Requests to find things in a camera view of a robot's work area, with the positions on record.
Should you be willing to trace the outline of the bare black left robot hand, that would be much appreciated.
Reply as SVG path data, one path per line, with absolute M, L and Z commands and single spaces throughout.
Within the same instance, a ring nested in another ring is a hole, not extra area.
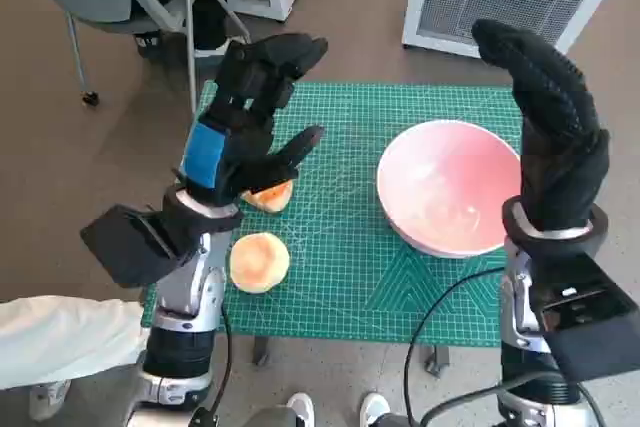
M 325 129 L 311 125 L 280 150 L 271 149 L 276 111 L 295 83 L 326 54 L 328 41 L 303 33 L 250 44 L 231 42 L 218 69 L 213 100 L 189 134 L 180 182 L 196 201 L 222 207 L 298 177 L 298 165 Z

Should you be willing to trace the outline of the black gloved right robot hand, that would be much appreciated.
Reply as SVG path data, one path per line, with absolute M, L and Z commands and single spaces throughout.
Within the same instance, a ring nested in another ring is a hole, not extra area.
M 522 114 L 520 204 L 540 232 L 586 226 L 609 170 L 609 140 L 581 70 L 541 36 L 490 19 L 472 26 L 482 60 L 506 70 Z

